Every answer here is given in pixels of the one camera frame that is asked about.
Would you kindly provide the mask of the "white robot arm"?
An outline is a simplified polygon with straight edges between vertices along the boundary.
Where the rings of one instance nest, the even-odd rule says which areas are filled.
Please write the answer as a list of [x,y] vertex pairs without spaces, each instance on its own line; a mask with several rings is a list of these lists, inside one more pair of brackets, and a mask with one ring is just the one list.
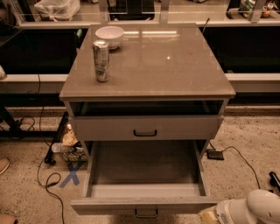
[[199,212],[204,224],[280,224],[280,197],[266,190],[227,199]]

